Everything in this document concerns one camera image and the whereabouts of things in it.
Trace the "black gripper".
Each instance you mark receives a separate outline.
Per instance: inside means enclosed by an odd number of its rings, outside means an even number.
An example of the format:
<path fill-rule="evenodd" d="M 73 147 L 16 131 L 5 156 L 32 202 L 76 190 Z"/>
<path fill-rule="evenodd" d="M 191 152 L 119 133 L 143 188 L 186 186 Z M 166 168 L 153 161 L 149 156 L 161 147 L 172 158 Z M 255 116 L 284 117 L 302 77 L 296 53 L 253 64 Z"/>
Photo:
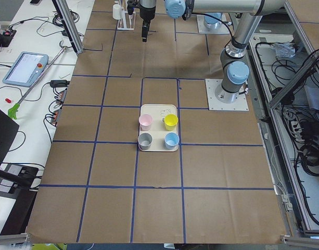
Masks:
<path fill-rule="evenodd" d="M 147 42 L 149 26 L 151 20 L 155 17 L 156 8 L 145 8 L 143 6 L 140 7 L 140 17 L 143 19 L 142 23 L 142 41 Z"/>

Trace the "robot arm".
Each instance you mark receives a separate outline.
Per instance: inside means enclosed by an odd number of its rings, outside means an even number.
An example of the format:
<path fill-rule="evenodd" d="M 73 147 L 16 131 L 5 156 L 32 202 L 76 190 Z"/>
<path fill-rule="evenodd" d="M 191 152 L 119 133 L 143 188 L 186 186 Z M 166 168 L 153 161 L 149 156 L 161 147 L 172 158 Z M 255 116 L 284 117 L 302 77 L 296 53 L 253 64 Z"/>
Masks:
<path fill-rule="evenodd" d="M 204 27 L 205 30 L 211 33 L 218 33 L 221 28 L 222 13 L 211 12 L 204 16 Z"/>
<path fill-rule="evenodd" d="M 187 20 L 192 14 L 242 13 L 231 40 L 221 53 L 223 80 L 215 89 L 216 98 L 223 103 L 237 100 L 241 86 L 249 76 L 248 66 L 241 60 L 246 52 L 250 38 L 256 30 L 262 16 L 271 14 L 284 6 L 284 1 L 165 1 L 168 16 Z"/>

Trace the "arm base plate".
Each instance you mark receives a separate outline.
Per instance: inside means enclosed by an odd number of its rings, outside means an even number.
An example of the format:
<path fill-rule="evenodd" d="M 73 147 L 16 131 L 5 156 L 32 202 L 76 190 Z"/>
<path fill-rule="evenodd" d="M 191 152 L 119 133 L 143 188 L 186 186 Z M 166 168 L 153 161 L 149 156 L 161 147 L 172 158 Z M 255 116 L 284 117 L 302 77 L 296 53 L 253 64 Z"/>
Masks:
<path fill-rule="evenodd" d="M 230 28 L 233 26 L 233 24 L 230 20 L 226 20 L 225 13 L 218 12 L 208 14 L 221 19 L 221 22 L 208 16 L 197 15 L 198 33 L 219 35 L 229 34 L 229 31 L 224 24 L 227 24 Z"/>
<path fill-rule="evenodd" d="M 205 79 L 209 110 L 248 111 L 243 87 L 237 93 L 228 93 L 222 88 L 222 79 Z"/>

